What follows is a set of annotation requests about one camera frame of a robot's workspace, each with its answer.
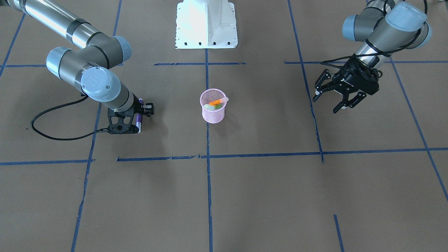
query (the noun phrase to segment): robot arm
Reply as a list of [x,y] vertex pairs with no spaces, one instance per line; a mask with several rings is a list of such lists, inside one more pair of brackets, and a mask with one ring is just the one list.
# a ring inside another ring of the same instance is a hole
[[[53,49],[47,57],[47,68],[80,92],[108,107],[110,134],[138,133],[132,125],[136,113],[154,114],[152,103],[142,105],[138,98],[109,69],[131,57],[130,44],[120,36],[108,37],[87,21],[79,18],[52,0],[0,0],[37,19],[70,43],[81,48]],[[112,117],[118,123],[112,123]]]
[[[344,57],[348,61],[342,67],[327,64],[340,70],[333,77],[328,69],[322,72],[315,83],[316,95],[313,102],[323,93],[334,90],[343,97],[333,113],[346,107],[355,107],[367,94],[373,95],[379,90],[378,79],[382,72],[378,68],[394,52],[423,46],[431,34],[426,14],[407,2],[369,2],[360,15],[348,17],[343,26],[345,38],[363,41],[363,45],[354,55]],[[331,78],[332,81],[323,85],[325,80]],[[349,95],[355,92],[356,96],[349,100]]]

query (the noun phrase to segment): pink mesh cup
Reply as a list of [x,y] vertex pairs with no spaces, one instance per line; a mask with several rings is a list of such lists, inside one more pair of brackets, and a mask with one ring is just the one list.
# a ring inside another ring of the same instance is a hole
[[226,97],[224,92],[222,92],[219,89],[215,89],[215,88],[207,89],[202,93],[201,98],[199,99],[199,102],[201,103],[202,117],[204,118],[204,120],[206,122],[218,123],[224,118],[224,109],[225,109],[227,102],[224,102],[224,105],[222,106],[222,108],[217,109],[217,110],[211,111],[211,110],[204,108],[205,104],[208,104],[209,102],[212,102],[214,100],[218,100],[218,99],[221,99],[224,97]]

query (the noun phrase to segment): marker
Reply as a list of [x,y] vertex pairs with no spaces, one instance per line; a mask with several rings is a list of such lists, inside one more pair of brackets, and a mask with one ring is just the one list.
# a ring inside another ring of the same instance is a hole
[[[138,99],[138,101],[140,102],[140,104],[143,105],[143,100],[142,99]],[[137,113],[137,128],[138,128],[138,132],[140,133],[142,131],[142,121],[143,121],[143,116],[142,114]]]
[[214,101],[210,102],[209,105],[214,106],[214,105],[218,105],[220,103],[224,103],[226,101],[228,101],[228,97],[224,97],[224,98],[221,98],[219,100],[214,100]]
[[204,105],[204,109],[213,111],[213,110],[220,109],[220,108],[222,108],[223,106],[224,106],[223,103],[220,103],[220,104],[215,105],[215,106],[212,106],[212,105],[210,105],[210,104],[205,104],[205,105]]

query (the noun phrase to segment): blue painter's tape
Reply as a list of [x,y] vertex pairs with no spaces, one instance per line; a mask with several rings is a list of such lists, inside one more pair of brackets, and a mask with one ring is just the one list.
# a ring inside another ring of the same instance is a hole
[[[101,114],[101,103],[98,104],[98,110],[96,112],[96,121],[95,121],[94,130],[98,129],[100,114]],[[88,181],[87,177],[89,176],[90,165],[93,161],[92,156],[93,156],[93,149],[95,147],[95,140],[96,140],[96,133],[93,134],[93,137],[92,137],[92,146],[91,146],[90,152],[89,152],[89,160],[87,162],[86,175],[84,177],[84,188],[83,188],[83,193],[82,193],[82,200],[81,200],[81,203],[80,203],[79,209],[78,209],[78,217],[76,219],[76,226],[75,226],[75,232],[73,234],[73,242],[72,242],[71,252],[75,252],[76,240],[78,239],[79,225],[81,224],[82,208],[84,206],[84,199],[86,197],[87,181]]]
[[0,166],[7,165],[49,165],[49,164],[70,164],[70,163],[87,163],[87,159],[81,160],[52,160],[52,161],[23,161],[23,162],[0,162]]
[[205,49],[205,89],[209,88],[209,78],[208,78],[208,49]]
[[395,63],[394,63],[392,57],[390,58],[390,62],[392,63],[392,67],[393,67],[393,69],[395,71],[395,75],[396,75],[396,77],[398,79],[398,83],[400,84],[401,90],[403,91],[403,95],[405,96],[405,99],[406,99],[406,102],[408,104],[409,110],[411,111],[412,117],[414,118],[415,125],[417,126],[417,129],[418,129],[418,132],[420,134],[420,137],[422,138],[423,145],[425,146],[426,152],[428,153],[429,160],[431,161],[431,164],[432,164],[432,167],[434,169],[434,172],[435,172],[435,174],[437,176],[437,179],[439,180],[439,184],[442,187],[442,191],[443,191],[443,193],[445,195],[446,200],[448,201],[447,190],[446,190],[445,185],[444,185],[444,183],[442,181],[442,178],[440,177],[439,171],[437,170],[437,166],[435,165],[434,159],[432,158],[431,152],[430,152],[430,150],[428,148],[428,144],[426,143],[425,137],[423,136],[422,129],[420,128],[420,125],[419,125],[419,123],[417,121],[417,117],[415,116],[414,110],[412,109],[411,102],[409,102],[408,95],[406,94],[406,91],[405,91],[405,87],[403,86],[403,83],[401,81],[400,75],[398,74],[398,70],[396,69],[396,66],[395,66]]
[[208,63],[209,65],[246,65],[246,62],[216,62]]
[[206,63],[156,63],[154,65],[206,65]]
[[339,239],[340,252],[344,252],[344,244],[342,243],[342,236],[340,234],[340,228],[339,228],[339,222],[337,220],[337,215],[333,214],[333,217],[335,219],[336,232],[337,232],[337,237]]
[[5,67],[46,67],[46,65],[6,65]]
[[317,138],[317,143],[319,145],[320,157],[321,157],[322,162],[324,162],[323,151],[322,151],[322,144],[320,142],[319,130],[317,128],[317,121],[316,121],[316,116],[314,114],[313,102],[311,100],[310,89],[308,87],[308,81],[306,79],[305,66],[303,65],[302,52],[300,50],[299,37],[297,35],[296,23],[294,21],[293,9],[291,8],[291,1],[290,0],[288,0],[288,6],[289,6],[289,14],[291,16],[291,22],[293,24],[294,35],[295,35],[295,38],[296,38],[296,44],[297,44],[297,50],[298,50],[298,53],[299,53],[299,59],[300,59],[301,66],[302,66],[302,73],[303,73],[303,79],[305,81],[305,88],[306,88],[306,92],[307,92],[307,95],[308,95],[308,99],[310,101],[311,115],[313,116],[314,126],[316,128],[316,138]]
[[118,21],[120,19],[120,12],[121,12],[121,2],[123,0],[120,0],[120,2],[118,3],[118,10],[116,12],[116,18],[115,18],[115,26],[113,28],[113,36],[116,35],[116,30],[118,29]]
[[[304,62],[300,62],[300,61],[285,61],[284,62],[287,65],[298,65],[298,64],[320,64],[320,61],[304,61]],[[345,64],[346,61],[335,61],[335,62],[330,62],[333,64]],[[394,63],[448,63],[448,61],[394,61]]]
[[14,43],[16,42],[17,35],[19,34],[20,28],[22,27],[23,20],[25,20],[25,16],[26,16],[26,14],[23,13],[22,18],[20,19],[19,25],[17,26],[16,33],[14,34],[13,40],[11,41],[11,44],[9,45],[8,53],[6,54],[6,57],[4,58],[4,61],[3,61],[3,65],[0,68],[0,77],[3,74],[6,63],[8,62],[9,55],[11,55],[11,51],[13,50],[13,46],[14,46]]
[[[430,148],[430,151],[448,151],[448,148]],[[356,151],[333,151],[323,152],[324,155],[344,155],[344,154],[368,154],[368,153],[397,153],[397,152],[426,152],[425,148],[410,149],[385,149],[385,150],[356,150]],[[254,153],[254,154],[228,154],[210,155],[210,158],[234,158],[234,157],[267,157],[267,156],[313,156],[320,155],[320,152],[288,152],[288,153]],[[206,159],[207,155],[197,156],[161,156],[161,157],[136,157],[117,158],[117,162],[129,161],[156,161],[156,160],[176,160],[176,159]]]
[[210,131],[207,123],[207,192],[208,192],[208,241],[209,250],[213,252],[213,222],[211,218],[211,179],[210,179]]

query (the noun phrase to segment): white metal stand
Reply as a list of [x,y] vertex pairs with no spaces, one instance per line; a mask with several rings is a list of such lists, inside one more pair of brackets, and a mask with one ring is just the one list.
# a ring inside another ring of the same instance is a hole
[[184,0],[177,4],[176,48],[235,48],[235,6],[228,0]]

